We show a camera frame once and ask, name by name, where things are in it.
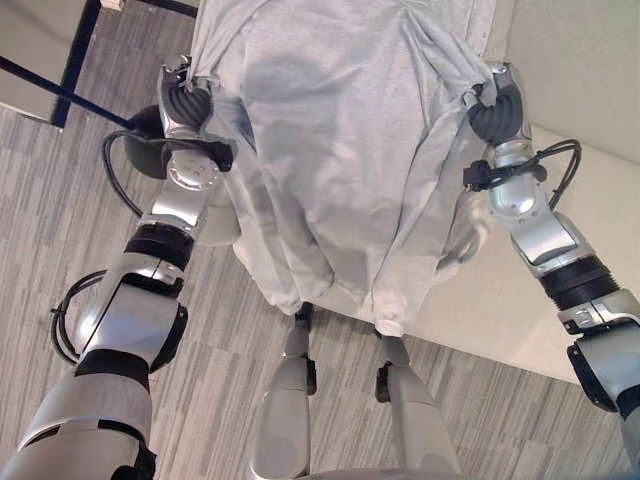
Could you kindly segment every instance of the robotic arm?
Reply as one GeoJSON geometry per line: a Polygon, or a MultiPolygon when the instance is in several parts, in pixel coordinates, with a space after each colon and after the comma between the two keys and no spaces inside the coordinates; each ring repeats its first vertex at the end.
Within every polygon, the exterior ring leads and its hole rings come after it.
{"type": "Polygon", "coordinates": [[[163,67],[159,79],[165,138],[177,140],[163,160],[167,181],[78,323],[76,368],[43,400],[2,480],[153,478],[149,373],[173,359],[185,330],[177,297],[225,169],[194,140],[210,97],[180,93],[185,72],[183,63],[163,67]],[[180,110],[186,104],[189,115],[180,110]]]}
{"type": "MultiPolygon", "coordinates": [[[[142,166],[167,180],[78,324],[76,368],[45,397],[0,480],[153,478],[148,376],[176,353],[188,316],[177,301],[184,271],[209,193],[220,172],[230,168],[228,157],[215,154],[225,149],[198,140],[197,131],[211,111],[210,98],[206,89],[184,88],[187,66],[184,58],[161,70],[160,113],[172,148],[159,163],[145,159],[142,166]]],[[[618,287],[577,228],[553,212],[557,198],[547,202],[539,186],[545,172],[534,161],[539,153],[532,149],[513,69],[497,65],[494,78],[495,107],[484,106],[477,95],[468,95],[465,102],[474,131],[493,146],[495,168],[476,162],[465,172],[465,183],[490,190],[493,213],[510,231],[514,248],[558,306],[567,332],[581,335],[569,347],[569,359],[591,401],[619,413],[629,457],[640,467],[640,304],[618,287]]],[[[315,369],[308,358],[305,322],[296,320],[283,364],[265,396],[248,478],[283,478],[259,474],[281,467],[273,461],[273,448],[295,460],[292,476],[306,473],[306,396],[315,390],[315,369]],[[274,435],[293,439],[299,448],[274,447],[269,443],[274,435]]],[[[436,452],[457,471],[453,448],[434,444],[446,437],[444,424],[426,387],[410,371],[400,339],[385,338],[383,344],[389,361],[381,370],[388,377],[404,463],[421,468],[423,454],[436,452]],[[442,430],[439,436],[434,426],[442,430]]]]}
{"type": "Polygon", "coordinates": [[[619,413],[629,458],[640,468],[640,304],[618,287],[576,226],[552,211],[558,198],[550,208],[540,187],[546,172],[531,161],[531,131],[514,69],[498,64],[493,72],[496,106],[475,96],[465,103],[472,128],[493,146],[495,168],[475,162],[464,172],[465,184],[489,190],[493,215],[560,310],[567,333],[581,335],[567,349],[569,360],[591,402],[619,413]]]}

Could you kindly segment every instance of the floor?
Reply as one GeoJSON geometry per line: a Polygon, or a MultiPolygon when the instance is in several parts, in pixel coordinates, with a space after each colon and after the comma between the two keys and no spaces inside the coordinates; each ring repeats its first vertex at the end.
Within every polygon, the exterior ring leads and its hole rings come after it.
{"type": "MultiPolygon", "coordinates": [[[[158,66],[188,51],[192,31],[193,20],[134,0],[122,14],[103,10],[77,93],[134,114],[154,101],[158,66]]],[[[48,310],[81,275],[107,266],[132,233],[134,218],[99,162],[100,140],[115,128],[75,107],[64,132],[0,110],[0,464],[68,371],[49,345],[48,310]]],[[[148,205],[157,182],[132,172],[121,147],[114,150],[127,190],[148,205]]],[[[196,250],[182,298],[186,337],[176,361],[152,378],[156,478],[241,478],[288,319],[265,303],[229,248],[196,250]]],[[[407,344],[466,473],[573,479],[629,468],[617,418],[575,385],[414,338],[407,344]]],[[[389,408],[372,395],[380,359],[371,327],[319,312],[311,349],[319,382],[312,470],[396,465],[389,408]]]]}

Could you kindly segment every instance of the black metal frame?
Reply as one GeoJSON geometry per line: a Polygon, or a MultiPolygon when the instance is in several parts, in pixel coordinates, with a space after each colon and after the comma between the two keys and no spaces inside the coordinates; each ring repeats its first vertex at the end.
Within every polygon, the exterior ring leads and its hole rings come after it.
{"type": "MultiPolygon", "coordinates": [[[[184,5],[174,0],[138,0],[142,3],[164,8],[172,12],[186,15],[191,18],[196,18],[198,9],[190,5],[184,5]]],[[[69,52],[69,58],[67,59],[67,65],[62,75],[62,81],[60,85],[53,83],[52,81],[30,71],[26,68],[12,62],[8,58],[0,56],[0,69],[5,70],[13,75],[16,75],[23,80],[32,83],[40,88],[43,88],[54,95],[58,96],[58,100],[54,106],[49,123],[52,125],[64,128],[67,116],[69,114],[69,107],[71,104],[76,104],[90,112],[95,113],[103,118],[111,120],[112,122],[124,127],[128,130],[133,130],[133,124],[102,107],[96,105],[89,100],[80,97],[74,93],[75,87],[80,77],[82,65],[87,55],[89,43],[91,41],[91,35],[95,28],[98,14],[100,13],[100,0],[87,0],[85,3],[82,16],[80,17],[80,24],[78,30],[71,44],[71,50],[69,52]]]]}

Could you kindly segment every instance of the black cable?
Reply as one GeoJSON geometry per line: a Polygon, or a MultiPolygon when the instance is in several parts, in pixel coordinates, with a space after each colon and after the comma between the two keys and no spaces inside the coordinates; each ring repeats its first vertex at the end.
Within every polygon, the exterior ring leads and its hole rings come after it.
{"type": "Polygon", "coordinates": [[[545,148],[544,150],[539,150],[529,160],[513,168],[513,170],[511,170],[508,175],[505,175],[504,177],[491,182],[489,188],[498,187],[507,183],[511,178],[517,175],[522,175],[524,173],[530,172],[536,165],[539,165],[540,161],[544,158],[568,151],[573,151],[573,154],[571,155],[571,159],[569,160],[569,164],[567,165],[567,169],[565,170],[562,179],[558,183],[558,186],[553,190],[553,195],[549,200],[549,208],[551,210],[554,210],[558,205],[558,202],[562,198],[562,195],[573,181],[573,178],[578,171],[578,167],[580,166],[580,161],[582,160],[582,145],[580,145],[580,142],[578,140],[563,140],[562,142],[555,143],[550,147],[545,148]]]}
{"type": "Polygon", "coordinates": [[[120,197],[120,199],[131,209],[131,211],[136,215],[136,217],[142,216],[142,210],[135,204],[131,198],[127,195],[122,185],[118,181],[118,177],[116,177],[116,173],[113,170],[113,164],[111,163],[111,147],[113,146],[113,142],[115,142],[118,138],[124,136],[132,136],[142,141],[146,141],[143,137],[135,135],[127,130],[118,130],[116,132],[112,132],[107,135],[102,141],[102,163],[104,165],[104,169],[107,172],[107,178],[109,179],[109,183],[113,187],[113,190],[120,197]]]}
{"type": "Polygon", "coordinates": [[[53,349],[65,362],[71,365],[75,365],[78,363],[78,358],[80,358],[80,355],[76,353],[75,347],[73,346],[73,343],[71,343],[71,340],[69,339],[69,335],[67,333],[66,315],[67,310],[69,309],[69,304],[71,303],[73,297],[75,297],[78,293],[95,285],[96,283],[99,283],[105,273],[107,273],[106,270],[99,270],[82,277],[80,280],[74,283],[71,288],[69,288],[58,306],[51,310],[53,316],[51,318],[50,334],[53,349]]]}

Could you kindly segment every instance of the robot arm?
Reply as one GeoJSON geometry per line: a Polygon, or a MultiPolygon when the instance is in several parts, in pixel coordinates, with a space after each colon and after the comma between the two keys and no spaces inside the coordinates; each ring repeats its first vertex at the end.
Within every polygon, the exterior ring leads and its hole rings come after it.
{"type": "Polygon", "coordinates": [[[569,360],[589,399],[620,414],[629,458],[640,468],[640,304],[618,287],[576,226],[552,211],[540,187],[545,172],[516,170],[534,156],[530,127],[513,67],[499,64],[493,72],[496,106],[474,96],[465,102],[474,131],[493,146],[495,169],[476,162],[465,171],[465,184],[489,189],[493,215],[516,252],[560,310],[567,332],[581,335],[567,349],[569,360]],[[506,181],[495,181],[500,176],[506,181]]]}
{"type": "Polygon", "coordinates": [[[184,72],[182,63],[165,67],[159,81],[165,138],[179,139],[163,160],[167,181],[78,323],[77,366],[43,400],[2,480],[153,478],[148,377],[172,360],[185,330],[187,309],[177,297],[220,175],[194,140],[211,109],[208,93],[184,92],[200,105],[199,119],[167,107],[185,97],[177,87],[169,92],[166,78],[176,86],[184,72]]]}

